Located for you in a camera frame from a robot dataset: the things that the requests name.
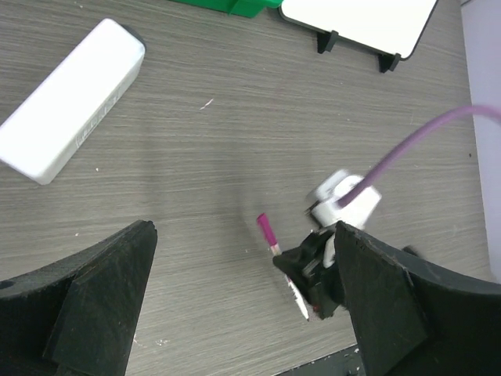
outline pen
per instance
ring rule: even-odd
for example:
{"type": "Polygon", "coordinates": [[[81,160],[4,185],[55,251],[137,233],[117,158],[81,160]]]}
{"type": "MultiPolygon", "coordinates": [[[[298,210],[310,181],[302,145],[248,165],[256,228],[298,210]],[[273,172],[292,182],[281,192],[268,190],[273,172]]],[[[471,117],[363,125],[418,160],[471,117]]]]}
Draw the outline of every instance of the pen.
{"type": "MultiPolygon", "coordinates": [[[[261,231],[265,235],[265,239],[268,242],[269,249],[272,251],[274,256],[282,254],[280,251],[279,243],[276,240],[275,234],[273,233],[272,227],[269,224],[268,221],[268,216],[266,216],[265,213],[261,214],[258,216],[258,226],[261,228],[261,231]]],[[[309,314],[308,314],[308,309],[306,308],[305,300],[303,299],[301,293],[297,289],[296,285],[288,276],[285,276],[285,279],[287,281],[287,285],[289,288],[292,290],[294,294],[294,300],[296,301],[297,306],[299,307],[299,310],[301,311],[302,315],[305,317],[307,321],[310,321],[309,314]]]]}

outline white box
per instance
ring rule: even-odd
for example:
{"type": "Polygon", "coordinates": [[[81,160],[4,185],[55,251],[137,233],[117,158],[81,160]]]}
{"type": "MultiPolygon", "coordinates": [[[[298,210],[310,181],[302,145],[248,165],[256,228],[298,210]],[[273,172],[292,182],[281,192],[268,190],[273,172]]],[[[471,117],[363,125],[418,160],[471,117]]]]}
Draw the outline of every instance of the white box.
{"type": "Polygon", "coordinates": [[[0,127],[0,160],[49,184],[135,80],[145,51],[101,21],[0,127]]]}

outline white board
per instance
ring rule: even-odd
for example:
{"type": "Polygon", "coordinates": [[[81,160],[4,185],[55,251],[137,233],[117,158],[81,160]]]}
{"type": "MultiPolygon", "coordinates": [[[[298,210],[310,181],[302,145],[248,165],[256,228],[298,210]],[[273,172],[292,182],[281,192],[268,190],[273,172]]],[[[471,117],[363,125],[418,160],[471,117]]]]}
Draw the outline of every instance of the white board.
{"type": "Polygon", "coordinates": [[[409,58],[438,0],[284,0],[283,17],[409,58]]]}

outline green object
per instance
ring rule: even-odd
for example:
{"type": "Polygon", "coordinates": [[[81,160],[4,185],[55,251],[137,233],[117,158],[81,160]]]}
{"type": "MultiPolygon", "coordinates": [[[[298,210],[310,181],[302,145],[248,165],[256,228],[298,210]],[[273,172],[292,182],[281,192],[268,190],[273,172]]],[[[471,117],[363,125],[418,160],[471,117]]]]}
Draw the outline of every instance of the green object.
{"type": "Polygon", "coordinates": [[[245,17],[256,17],[265,7],[278,8],[283,0],[175,0],[245,17]]]}

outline gray wood grain surface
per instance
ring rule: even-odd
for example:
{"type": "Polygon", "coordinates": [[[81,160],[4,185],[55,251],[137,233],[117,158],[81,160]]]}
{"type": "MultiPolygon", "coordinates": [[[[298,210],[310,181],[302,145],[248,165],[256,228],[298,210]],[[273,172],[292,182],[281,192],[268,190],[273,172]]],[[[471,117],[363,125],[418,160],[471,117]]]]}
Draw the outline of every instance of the gray wood grain surface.
{"type": "MultiPolygon", "coordinates": [[[[414,56],[388,74],[342,43],[316,54],[314,34],[276,11],[249,20],[164,0],[0,9],[0,121],[102,18],[148,44],[136,83],[53,183],[0,167],[0,280],[152,219],[159,243],[128,375],[274,374],[354,342],[346,312],[302,320],[254,220],[268,212],[283,248],[295,246],[311,228],[305,194],[323,178],[364,174],[469,103],[457,0],[438,2],[414,56]]],[[[369,233],[490,279],[471,119],[423,141],[377,188],[369,233]]]]}

